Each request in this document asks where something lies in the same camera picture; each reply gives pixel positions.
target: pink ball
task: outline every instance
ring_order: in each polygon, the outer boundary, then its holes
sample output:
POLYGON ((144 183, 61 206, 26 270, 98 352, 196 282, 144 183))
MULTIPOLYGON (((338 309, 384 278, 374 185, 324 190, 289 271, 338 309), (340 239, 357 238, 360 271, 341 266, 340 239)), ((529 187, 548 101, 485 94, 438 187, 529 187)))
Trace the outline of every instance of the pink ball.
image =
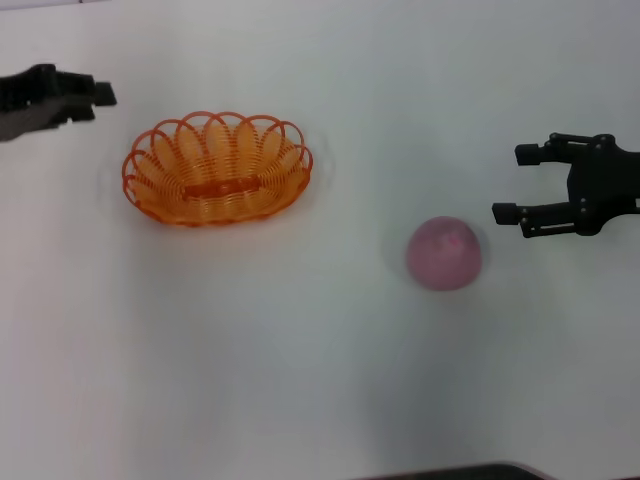
POLYGON ((430 290, 458 290, 482 270, 482 252, 469 226, 453 217, 423 223, 407 248, 407 267, 430 290))

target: ball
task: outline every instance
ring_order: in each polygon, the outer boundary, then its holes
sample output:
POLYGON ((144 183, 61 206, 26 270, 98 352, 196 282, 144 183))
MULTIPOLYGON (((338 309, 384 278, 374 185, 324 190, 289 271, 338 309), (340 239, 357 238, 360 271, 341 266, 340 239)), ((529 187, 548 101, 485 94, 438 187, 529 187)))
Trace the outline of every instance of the ball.
POLYGON ((462 220, 432 218, 413 234, 407 267, 430 290, 458 290, 472 283, 482 270, 480 243, 462 220))

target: basket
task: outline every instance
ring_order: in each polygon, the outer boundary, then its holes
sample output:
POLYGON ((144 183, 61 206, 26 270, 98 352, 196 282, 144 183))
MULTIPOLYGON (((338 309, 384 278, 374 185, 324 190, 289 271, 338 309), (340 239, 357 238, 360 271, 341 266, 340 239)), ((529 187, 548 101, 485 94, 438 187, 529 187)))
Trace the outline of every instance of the basket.
POLYGON ((122 165, 122 189, 158 222, 228 225, 290 206, 312 168, 311 151, 291 122, 195 112, 138 137, 122 165))

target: orange wicker basket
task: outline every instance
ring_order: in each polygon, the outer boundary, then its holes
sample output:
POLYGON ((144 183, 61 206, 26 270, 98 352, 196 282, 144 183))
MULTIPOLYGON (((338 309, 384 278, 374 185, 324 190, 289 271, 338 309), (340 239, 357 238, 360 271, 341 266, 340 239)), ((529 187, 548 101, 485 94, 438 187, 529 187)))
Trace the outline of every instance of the orange wicker basket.
POLYGON ((135 141, 122 165, 122 188, 159 222, 228 225, 287 208, 309 184, 312 167, 311 151, 291 122, 195 112, 161 122, 135 141))

